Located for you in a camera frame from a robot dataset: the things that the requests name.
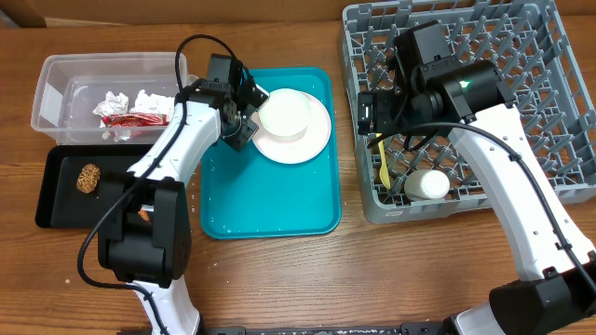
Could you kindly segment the white bowl with food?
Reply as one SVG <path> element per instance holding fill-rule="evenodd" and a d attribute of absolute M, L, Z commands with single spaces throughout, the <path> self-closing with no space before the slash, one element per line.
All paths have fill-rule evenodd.
<path fill-rule="evenodd" d="M 311 108 L 305 95 L 294 89 L 272 91 L 258 109 L 259 120 L 269 133 L 279 137 L 293 137 L 306 129 Z"/>

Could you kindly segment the yellow plastic spoon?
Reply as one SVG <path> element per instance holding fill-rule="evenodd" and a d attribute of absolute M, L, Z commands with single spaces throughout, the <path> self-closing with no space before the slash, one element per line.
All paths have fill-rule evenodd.
<path fill-rule="evenodd" d="M 381 159 L 381 166 L 379 167 L 379 179 L 381 181 L 381 183 L 383 184 L 383 186 L 389 190 L 391 188 L 391 179 L 390 179 L 390 174 L 388 171 L 388 166 L 387 166 L 387 162 L 386 162 L 386 150 L 385 150 L 385 145 L 383 141 L 379 141 L 377 143 L 377 148 L 379 151 L 379 155 L 380 155 L 380 159 Z"/>

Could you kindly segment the white plastic cup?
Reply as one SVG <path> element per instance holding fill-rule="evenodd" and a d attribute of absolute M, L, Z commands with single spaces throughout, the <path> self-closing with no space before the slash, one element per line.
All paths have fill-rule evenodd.
<path fill-rule="evenodd" d="M 412 172 L 404 182 L 404 193 L 411 201 L 443 198 L 450 190 L 447 175 L 436 169 Z"/>

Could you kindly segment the red foil wrapper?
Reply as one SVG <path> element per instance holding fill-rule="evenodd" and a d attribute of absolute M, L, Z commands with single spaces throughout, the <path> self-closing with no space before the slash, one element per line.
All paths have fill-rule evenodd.
<path fill-rule="evenodd" d="M 102 117 L 106 127 L 158 127 L 169 124 L 164 114 L 114 114 Z"/>

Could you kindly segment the white napkin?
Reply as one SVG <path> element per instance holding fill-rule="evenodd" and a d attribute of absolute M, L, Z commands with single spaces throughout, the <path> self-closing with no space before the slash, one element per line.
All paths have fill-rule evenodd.
<path fill-rule="evenodd" d="M 148 95 L 142 89 L 138 92 L 134 103 L 129 105 L 128 96 L 123 93 L 115 95 L 112 91 L 108 91 L 105 99 L 95 107 L 93 113 L 101 118 L 101 128 L 106 127 L 102 123 L 102 117 L 114 114 L 164 114 L 170 122 L 174 114 L 174 98 L 157 94 Z M 138 127 L 108 127 L 102 133 L 102 138 L 114 142 L 128 141 L 144 133 L 145 131 L 138 130 Z"/>

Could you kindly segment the orange carrot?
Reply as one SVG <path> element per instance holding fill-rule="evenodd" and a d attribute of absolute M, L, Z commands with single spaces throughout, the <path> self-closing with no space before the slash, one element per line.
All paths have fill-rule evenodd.
<path fill-rule="evenodd" d="M 149 222 L 149 221 L 150 221 L 149 214 L 148 214 L 146 211 L 144 211 L 144 210 L 140 210 L 140 211 L 138 212 L 138 214 L 140 215 L 140 217 L 141 217 L 141 218 L 142 218 L 144 221 L 147 221 L 147 222 Z"/>

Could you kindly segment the brown food scrap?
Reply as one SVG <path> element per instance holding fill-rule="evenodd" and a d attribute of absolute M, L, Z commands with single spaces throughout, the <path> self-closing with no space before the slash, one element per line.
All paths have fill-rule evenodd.
<path fill-rule="evenodd" d="M 92 193 L 101 177 L 101 170 L 94 164 L 86 164 L 83 166 L 80 174 L 77 177 L 76 188 L 84 194 Z"/>

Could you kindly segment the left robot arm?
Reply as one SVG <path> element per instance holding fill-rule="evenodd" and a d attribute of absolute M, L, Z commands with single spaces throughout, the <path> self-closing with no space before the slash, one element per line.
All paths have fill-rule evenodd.
<path fill-rule="evenodd" d="M 192 247 L 186 186 L 217 141 L 241 150 L 257 130 L 251 121 L 269 98 L 249 75 L 198 79 L 174 99 L 174 115 L 153 147 L 126 172 L 106 177 L 113 198 L 93 235 L 101 267 L 115 289 L 135 292 L 155 334 L 198 334 L 199 311 L 184 281 Z"/>

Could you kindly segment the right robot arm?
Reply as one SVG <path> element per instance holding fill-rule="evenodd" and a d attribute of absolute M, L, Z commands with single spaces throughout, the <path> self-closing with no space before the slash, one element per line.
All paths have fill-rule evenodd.
<path fill-rule="evenodd" d="M 506 234 L 517 280 L 447 317 L 441 333 L 548 334 L 595 314 L 595 247 L 554 193 L 492 62 L 457 66 L 420 92 L 363 91 L 357 127 L 371 145 L 397 134 L 448 137 Z"/>

